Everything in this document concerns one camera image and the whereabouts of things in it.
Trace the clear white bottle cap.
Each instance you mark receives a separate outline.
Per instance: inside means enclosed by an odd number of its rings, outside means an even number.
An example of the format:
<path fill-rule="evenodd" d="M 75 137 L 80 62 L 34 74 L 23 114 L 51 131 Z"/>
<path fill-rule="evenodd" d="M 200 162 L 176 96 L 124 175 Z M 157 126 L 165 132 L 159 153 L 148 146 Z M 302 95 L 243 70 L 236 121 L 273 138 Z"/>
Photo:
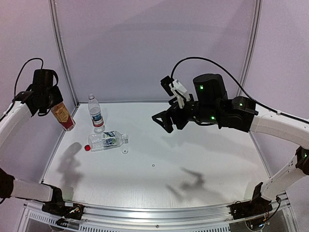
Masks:
<path fill-rule="evenodd" d="M 124 148 L 124 149 L 122 150 L 122 153 L 123 153 L 123 154 L 127 154 L 127 153 L 128 153 L 128 149 L 127 149 L 127 148 Z"/>

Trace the clear bottle red white label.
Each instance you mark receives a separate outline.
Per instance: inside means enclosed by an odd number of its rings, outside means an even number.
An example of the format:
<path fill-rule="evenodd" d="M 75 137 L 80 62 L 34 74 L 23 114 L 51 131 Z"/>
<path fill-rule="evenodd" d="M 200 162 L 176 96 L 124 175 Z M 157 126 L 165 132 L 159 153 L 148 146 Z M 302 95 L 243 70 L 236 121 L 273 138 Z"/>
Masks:
<path fill-rule="evenodd" d="M 104 119 L 101 113 L 100 104 L 94 94 L 88 95 L 88 110 L 94 126 L 95 133 L 101 133 L 105 129 Z"/>

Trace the red bottle cap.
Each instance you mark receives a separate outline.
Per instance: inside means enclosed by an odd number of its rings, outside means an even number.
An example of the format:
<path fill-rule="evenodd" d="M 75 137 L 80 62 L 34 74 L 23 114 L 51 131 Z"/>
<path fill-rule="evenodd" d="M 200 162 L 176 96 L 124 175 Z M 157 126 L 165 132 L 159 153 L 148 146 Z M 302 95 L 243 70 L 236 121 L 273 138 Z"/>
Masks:
<path fill-rule="evenodd" d="M 90 151 L 90 150 L 91 150 L 91 147 L 90 147 L 90 145 L 85 145 L 85 146 L 84 146 L 84 149 L 85 149 L 85 151 Z"/>

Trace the gold red tea bottle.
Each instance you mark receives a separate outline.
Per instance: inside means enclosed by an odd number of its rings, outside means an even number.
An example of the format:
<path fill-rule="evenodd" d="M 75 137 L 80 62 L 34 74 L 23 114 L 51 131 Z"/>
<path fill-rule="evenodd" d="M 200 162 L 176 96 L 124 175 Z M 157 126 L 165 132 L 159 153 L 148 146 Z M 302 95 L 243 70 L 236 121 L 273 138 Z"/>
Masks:
<path fill-rule="evenodd" d="M 51 108 L 52 114 L 60 123 L 64 131 L 71 131 L 75 126 L 75 121 L 71 117 L 63 102 Z"/>

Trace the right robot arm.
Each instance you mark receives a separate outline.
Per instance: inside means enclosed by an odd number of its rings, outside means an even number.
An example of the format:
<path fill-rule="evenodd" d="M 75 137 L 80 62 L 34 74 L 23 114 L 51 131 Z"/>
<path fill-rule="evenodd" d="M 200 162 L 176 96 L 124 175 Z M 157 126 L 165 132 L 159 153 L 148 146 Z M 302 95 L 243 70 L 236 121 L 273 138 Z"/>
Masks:
<path fill-rule="evenodd" d="M 270 110 L 247 97 L 229 99 L 224 81 L 219 74 L 203 74 L 193 79 L 197 101 L 186 88 L 166 76 L 161 86 L 172 97 L 169 109 L 154 116 L 152 120 L 167 133 L 173 126 L 182 130 L 190 121 L 200 126 L 217 125 L 243 132 L 272 135 L 297 144 L 295 155 L 272 178 L 258 184 L 253 192 L 252 203 L 269 204 L 293 183 L 309 174 L 309 125 L 305 119 Z"/>

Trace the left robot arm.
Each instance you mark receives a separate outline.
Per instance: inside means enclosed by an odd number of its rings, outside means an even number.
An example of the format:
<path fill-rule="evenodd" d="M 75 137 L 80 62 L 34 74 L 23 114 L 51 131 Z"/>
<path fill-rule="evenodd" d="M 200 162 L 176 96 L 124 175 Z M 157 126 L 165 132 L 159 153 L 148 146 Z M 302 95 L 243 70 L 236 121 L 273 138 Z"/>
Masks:
<path fill-rule="evenodd" d="M 52 112 L 59 123 L 67 120 L 69 113 L 58 88 L 58 75 L 54 70 L 35 70 L 32 84 L 18 93 L 14 102 L 0 119 L 0 144 L 16 133 L 32 116 L 45 116 Z M 36 200 L 51 204 L 63 204 L 61 189 L 16 179 L 0 170 L 0 197 Z"/>

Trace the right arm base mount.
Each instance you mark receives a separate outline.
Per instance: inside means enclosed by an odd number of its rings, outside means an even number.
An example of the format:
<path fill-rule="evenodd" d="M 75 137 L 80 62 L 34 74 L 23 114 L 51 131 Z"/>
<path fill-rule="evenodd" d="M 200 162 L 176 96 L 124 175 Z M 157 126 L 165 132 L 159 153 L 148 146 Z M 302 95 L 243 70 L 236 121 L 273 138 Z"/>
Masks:
<path fill-rule="evenodd" d="M 234 220 L 241 218 L 249 218 L 259 214 L 266 213 L 266 218 L 264 221 L 269 220 L 278 210 L 270 215 L 272 208 L 271 200 L 267 200 L 266 197 L 262 196 L 262 185 L 263 182 L 260 182 L 253 191 L 252 199 L 245 202 L 236 201 L 235 203 L 229 205 L 230 213 Z"/>

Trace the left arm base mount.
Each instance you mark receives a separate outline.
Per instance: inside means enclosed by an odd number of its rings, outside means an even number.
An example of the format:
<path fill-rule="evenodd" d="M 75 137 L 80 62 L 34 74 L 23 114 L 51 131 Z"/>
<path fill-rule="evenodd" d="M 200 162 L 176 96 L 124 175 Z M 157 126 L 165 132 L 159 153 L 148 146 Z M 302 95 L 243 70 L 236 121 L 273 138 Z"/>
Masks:
<path fill-rule="evenodd" d="M 60 188 L 51 185 L 48 186 L 52 189 L 52 198 L 51 201 L 44 202 L 42 211 L 63 218 L 81 220 L 84 205 L 64 201 Z"/>

